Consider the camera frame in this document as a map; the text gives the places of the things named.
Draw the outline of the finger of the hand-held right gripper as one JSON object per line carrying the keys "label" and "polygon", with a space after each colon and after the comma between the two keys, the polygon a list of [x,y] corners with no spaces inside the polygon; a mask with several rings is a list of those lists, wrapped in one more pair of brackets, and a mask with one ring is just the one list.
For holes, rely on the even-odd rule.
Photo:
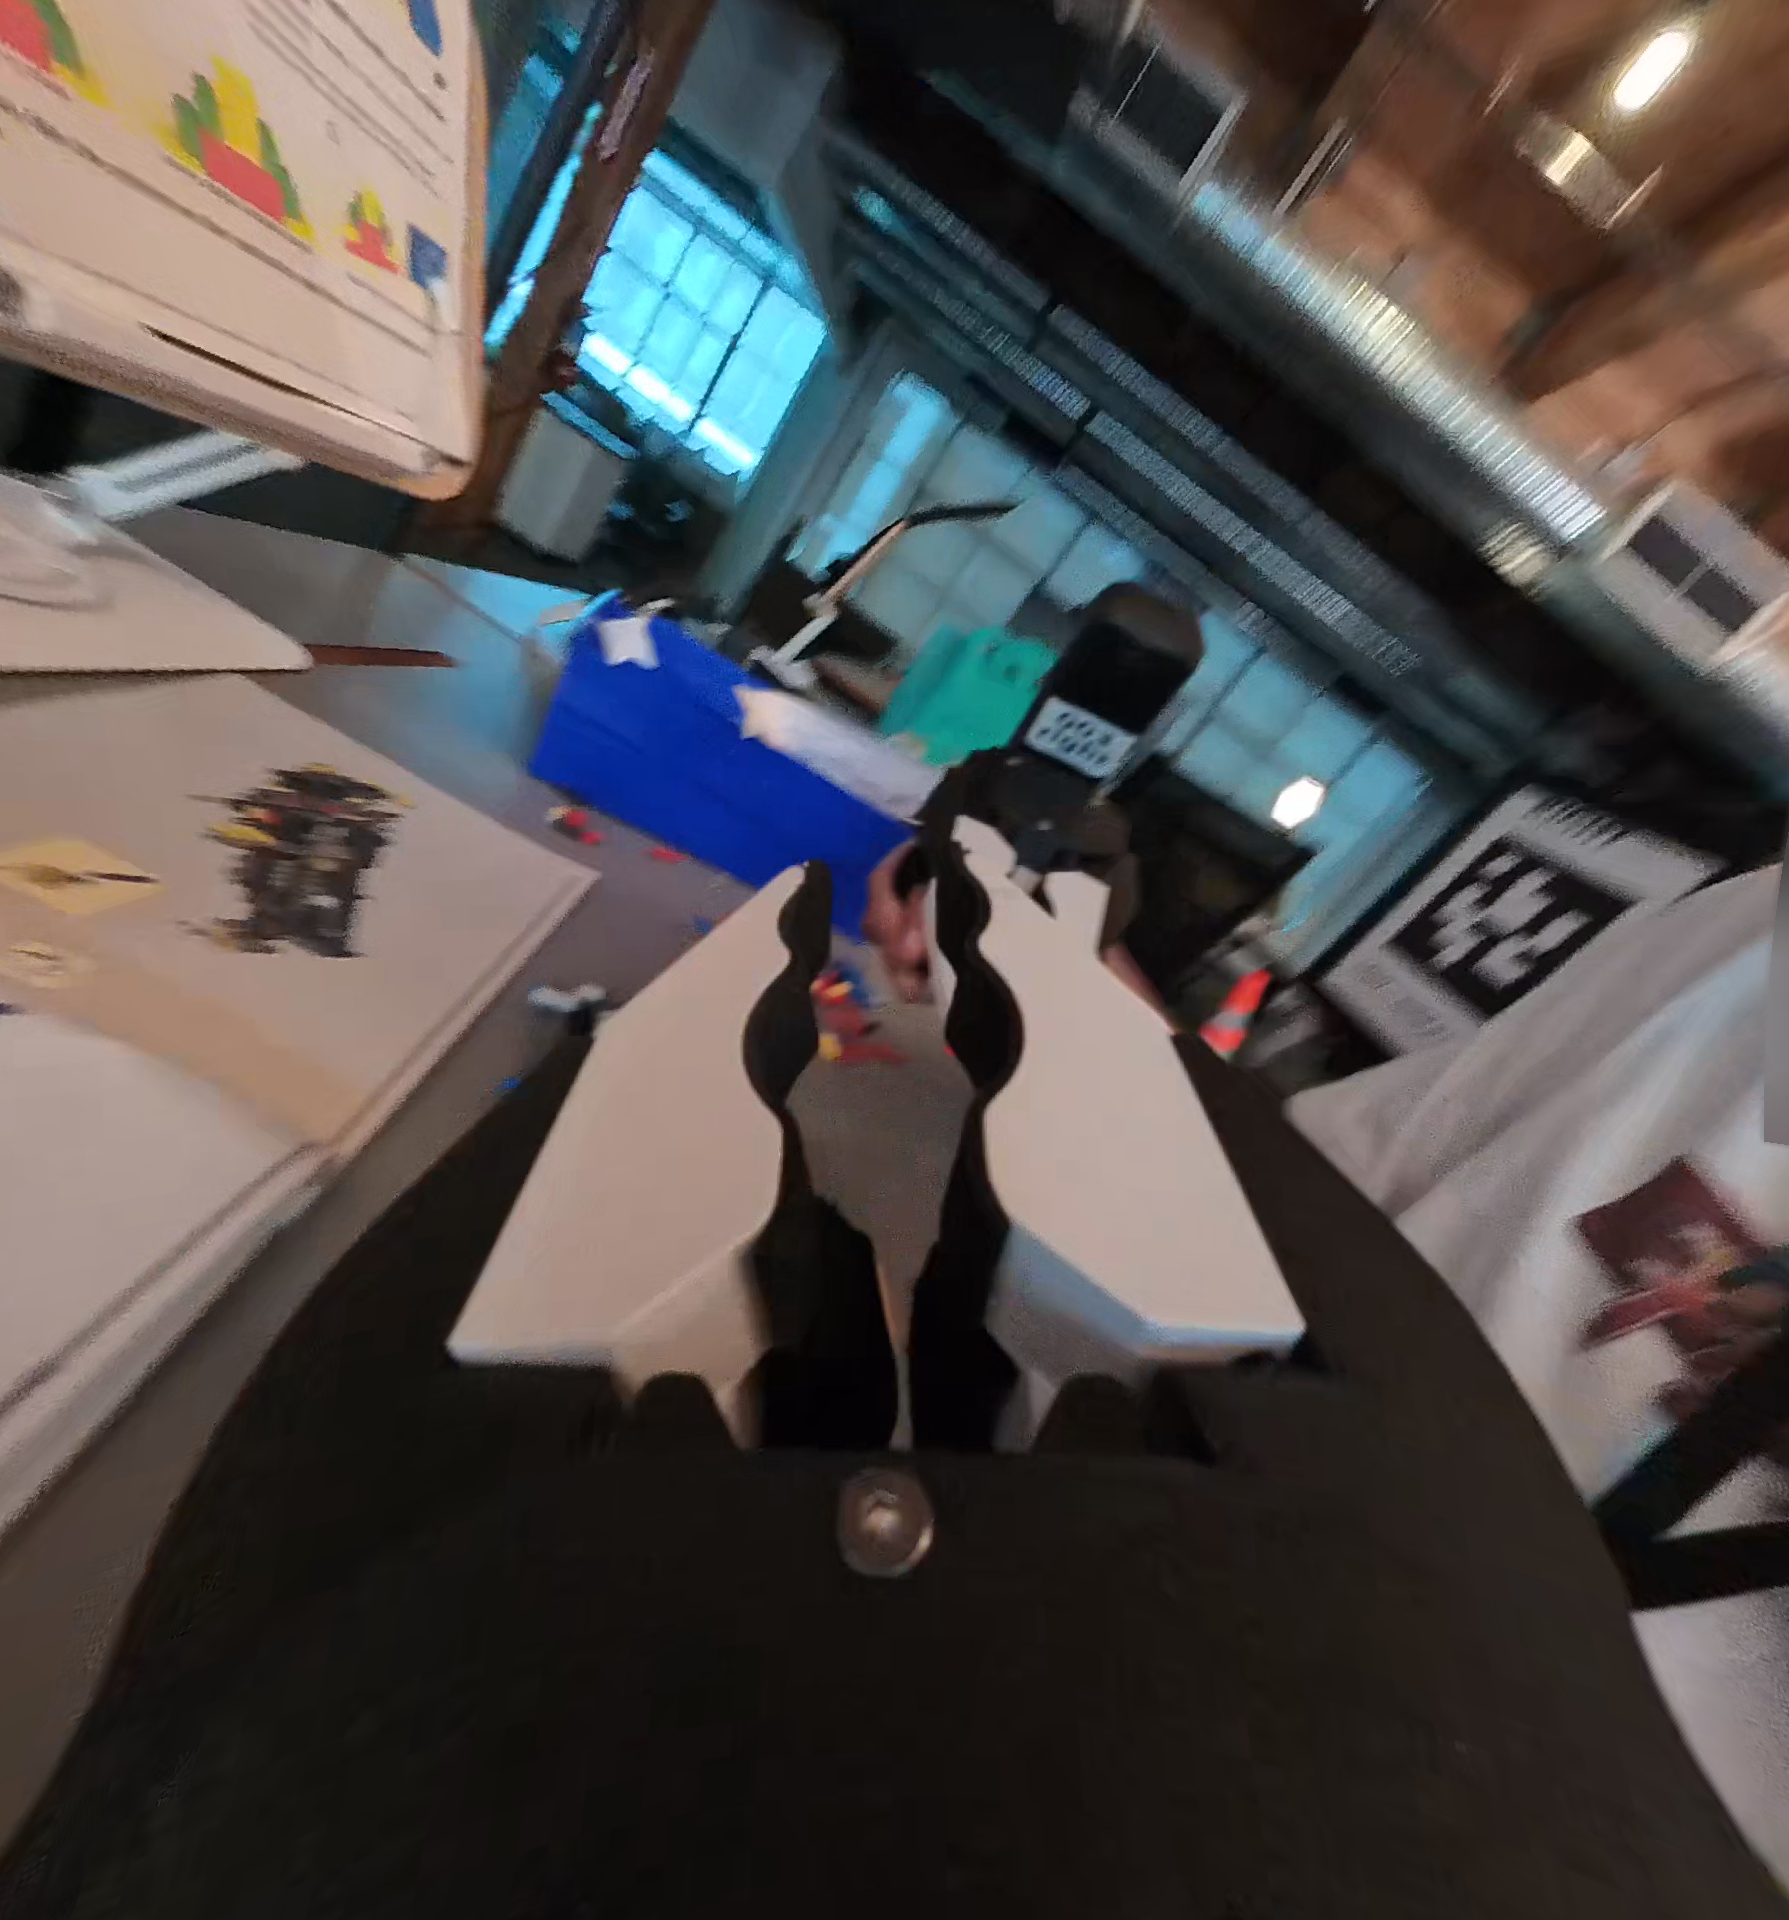
{"label": "finger of the hand-held right gripper", "polygon": [[1018,856],[1003,833],[977,818],[961,818],[961,865],[988,906],[988,928],[1016,909],[1036,909],[1051,927],[1089,959],[1099,959],[1113,890],[1100,876],[1057,868],[1039,873]]}

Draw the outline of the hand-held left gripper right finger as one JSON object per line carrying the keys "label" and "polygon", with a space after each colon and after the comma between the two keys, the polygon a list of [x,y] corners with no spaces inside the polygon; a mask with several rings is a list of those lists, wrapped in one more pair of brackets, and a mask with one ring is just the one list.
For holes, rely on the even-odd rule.
{"label": "hand-held left gripper right finger", "polygon": [[1191,1076],[1215,1059],[1036,909],[988,927],[961,840],[934,862],[966,1181],[1000,1228],[972,1311],[1009,1367],[997,1441],[1032,1443],[1072,1381],[1293,1358],[1304,1316]]}

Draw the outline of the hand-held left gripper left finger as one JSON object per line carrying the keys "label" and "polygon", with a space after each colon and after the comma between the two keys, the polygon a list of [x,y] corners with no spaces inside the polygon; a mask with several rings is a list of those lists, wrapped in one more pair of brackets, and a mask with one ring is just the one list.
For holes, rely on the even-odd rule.
{"label": "hand-held left gripper left finger", "polygon": [[774,1345],[753,1254],[792,1191],[832,876],[788,866],[595,1032],[448,1332],[467,1371],[698,1381],[738,1444]]}

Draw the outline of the person's right hand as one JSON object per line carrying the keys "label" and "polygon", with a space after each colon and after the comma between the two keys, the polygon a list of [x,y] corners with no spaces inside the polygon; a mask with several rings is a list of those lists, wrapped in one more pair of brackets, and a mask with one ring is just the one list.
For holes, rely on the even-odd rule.
{"label": "person's right hand", "polygon": [[930,862],[918,842],[891,853],[867,884],[860,934],[907,1005],[930,997],[930,890]]}

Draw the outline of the orange traffic cone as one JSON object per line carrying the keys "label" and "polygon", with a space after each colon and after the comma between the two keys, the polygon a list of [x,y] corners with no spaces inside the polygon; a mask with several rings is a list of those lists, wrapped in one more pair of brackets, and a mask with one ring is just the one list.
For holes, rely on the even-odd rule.
{"label": "orange traffic cone", "polygon": [[1274,985],[1272,968],[1255,967],[1238,972],[1223,988],[1213,1012],[1200,1022],[1196,1030],[1200,1043],[1216,1059],[1236,1060]]}

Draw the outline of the scatter of red blue pins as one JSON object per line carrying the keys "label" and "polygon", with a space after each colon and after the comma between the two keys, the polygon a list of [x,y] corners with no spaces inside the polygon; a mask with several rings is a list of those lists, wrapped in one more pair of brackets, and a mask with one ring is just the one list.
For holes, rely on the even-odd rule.
{"label": "scatter of red blue pins", "polygon": [[[542,997],[576,1000],[571,1014],[559,1017],[563,1040],[588,1050],[612,1012],[742,909],[753,889],[563,797],[546,808],[544,826],[600,876],[597,901],[576,914],[576,930],[597,940],[572,947],[571,982],[554,977],[540,988]],[[812,991],[818,1057],[845,1064],[896,1063],[903,1054],[882,1030],[881,1012],[891,995],[864,948],[834,933]]]}

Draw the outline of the white papers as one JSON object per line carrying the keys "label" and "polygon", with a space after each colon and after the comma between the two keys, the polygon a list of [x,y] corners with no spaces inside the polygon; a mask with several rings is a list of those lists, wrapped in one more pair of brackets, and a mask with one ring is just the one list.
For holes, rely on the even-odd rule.
{"label": "white papers", "polygon": [[946,773],[816,701],[748,674],[688,633],[646,612],[600,611],[580,627],[623,692],[688,695],[738,741],[792,761],[891,821],[915,821]]}

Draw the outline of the blue plastic bin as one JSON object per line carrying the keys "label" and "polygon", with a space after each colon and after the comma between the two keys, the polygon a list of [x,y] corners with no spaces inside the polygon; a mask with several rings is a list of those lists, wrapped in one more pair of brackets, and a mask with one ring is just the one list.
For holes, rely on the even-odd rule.
{"label": "blue plastic bin", "polygon": [[603,593],[540,619],[540,627],[568,619],[571,633],[527,763],[531,777],[755,890],[820,862],[832,880],[834,928],[860,938],[869,878],[910,842],[915,821],[891,821],[797,763],[740,741],[686,692],[661,684],[646,695],[621,691],[629,677],[604,668],[583,623],[637,611]]}

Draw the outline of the black white marker card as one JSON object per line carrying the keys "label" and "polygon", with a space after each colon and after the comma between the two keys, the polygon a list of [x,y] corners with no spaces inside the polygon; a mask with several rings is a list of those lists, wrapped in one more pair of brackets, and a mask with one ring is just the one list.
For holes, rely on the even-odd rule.
{"label": "black white marker card", "polygon": [[1723,873],[1715,855],[1524,785],[1437,853],[1312,985],[1389,1057],[1460,1043],[1638,909]]}

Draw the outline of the open instruction booklet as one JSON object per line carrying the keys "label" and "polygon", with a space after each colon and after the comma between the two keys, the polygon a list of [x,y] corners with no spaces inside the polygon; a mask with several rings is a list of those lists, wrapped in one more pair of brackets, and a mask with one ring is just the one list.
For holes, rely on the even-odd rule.
{"label": "open instruction booklet", "polygon": [[597,883],[240,679],[0,707],[0,1539]]}

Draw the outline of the white cabinet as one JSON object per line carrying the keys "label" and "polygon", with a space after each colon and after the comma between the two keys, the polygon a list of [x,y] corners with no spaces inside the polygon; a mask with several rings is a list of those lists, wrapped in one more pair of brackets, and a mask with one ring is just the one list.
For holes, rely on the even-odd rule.
{"label": "white cabinet", "polygon": [[579,565],[600,539],[641,449],[561,395],[544,397],[502,482],[495,521],[532,554]]}

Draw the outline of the round ceiling light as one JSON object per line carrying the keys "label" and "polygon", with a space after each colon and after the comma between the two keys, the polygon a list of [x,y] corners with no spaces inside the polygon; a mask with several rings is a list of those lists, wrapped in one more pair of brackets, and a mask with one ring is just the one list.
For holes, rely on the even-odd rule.
{"label": "round ceiling light", "polygon": [[1636,42],[1604,88],[1604,113],[1617,119],[1647,113],[1682,75],[1698,40],[1700,26],[1688,13]]}

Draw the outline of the white document stand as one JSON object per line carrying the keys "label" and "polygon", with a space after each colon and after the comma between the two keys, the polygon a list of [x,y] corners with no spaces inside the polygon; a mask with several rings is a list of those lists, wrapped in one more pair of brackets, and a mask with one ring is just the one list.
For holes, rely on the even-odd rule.
{"label": "white document stand", "polygon": [[138,540],[0,475],[0,679],[309,666],[298,642]]}

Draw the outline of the silver air duct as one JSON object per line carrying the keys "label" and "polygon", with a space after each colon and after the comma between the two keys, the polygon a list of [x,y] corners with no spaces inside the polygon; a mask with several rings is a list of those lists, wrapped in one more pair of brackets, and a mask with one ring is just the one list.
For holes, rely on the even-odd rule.
{"label": "silver air duct", "polygon": [[1089,82],[1051,182],[1500,576],[1527,584],[1610,534],[1587,476],[1399,303],[1293,241],[1206,161],[1172,168]]}

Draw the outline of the wooden post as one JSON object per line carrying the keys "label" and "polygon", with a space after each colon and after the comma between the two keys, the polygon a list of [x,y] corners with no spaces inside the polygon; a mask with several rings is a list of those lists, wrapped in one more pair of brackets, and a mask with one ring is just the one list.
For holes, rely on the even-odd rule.
{"label": "wooden post", "polygon": [[447,539],[485,526],[540,401],[567,369],[567,339],[626,193],[666,126],[712,3],[597,5],[527,181],[568,197],[485,385],[481,449],[462,491],[426,513]]}

